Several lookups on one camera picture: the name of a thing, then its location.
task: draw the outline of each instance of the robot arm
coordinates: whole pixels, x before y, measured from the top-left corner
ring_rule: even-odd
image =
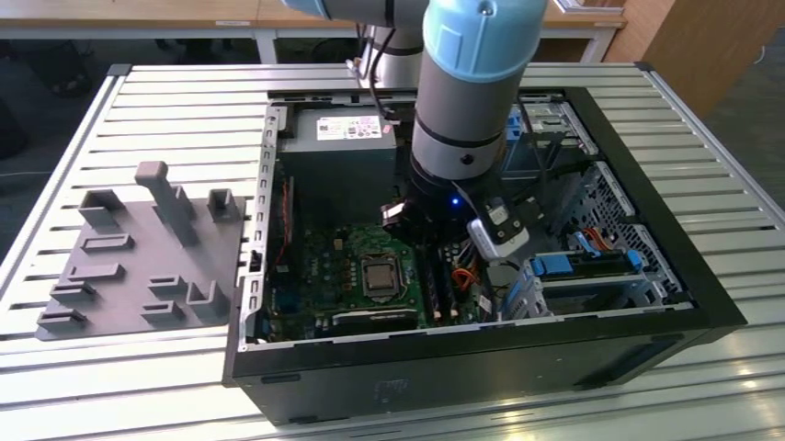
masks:
[[[423,219],[445,220],[453,217],[447,201],[460,196],[476,215],[468,233],[489,260],[507,257],[527,241],[525,222],[504,197],[493,164],[547,1],[282,0],[288,7],[327,19],[401,28],[409,35],[421,28],[413,199],[425,211]],[[389,213],[404,212],[391,209],[385,220]]]

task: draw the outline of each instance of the slotted metal table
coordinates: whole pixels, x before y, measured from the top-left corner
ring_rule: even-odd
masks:
[[[84,191],[110,187],[122,200],[146,198],[132,185],[133,169],[162,160],[189,195],[228,187],[250,210],[265,91],[355,87],[337,65],[114,68],[0,266],[0,438],[783,435],[782,211],[655,73],[631,64],[533,64],[521,84],[588,88],[747,317],[746,328],[619,387],[281,428],[240,390],[218,384],[225,327],[37,341],[37,315],[82,224],[74,207]]]

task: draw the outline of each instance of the wooden cabinet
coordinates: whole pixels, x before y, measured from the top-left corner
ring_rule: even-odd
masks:
[[[604,61],[651,63],[706,115],[785,25],[783,0],[626,0]]]

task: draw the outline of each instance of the green motherboard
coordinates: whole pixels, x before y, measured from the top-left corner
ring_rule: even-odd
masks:
[[[329,317],[347,311],[415,311],[427,327],[412,249],[377,225],[305,230],[294,283],[274,291],[274,334],[312,338]]]

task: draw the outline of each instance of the case label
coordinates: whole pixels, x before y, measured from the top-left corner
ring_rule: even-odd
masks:
[[[381,138],[381,122],[377,116],[332,117],[316,121],[316,140],[365,140]]]

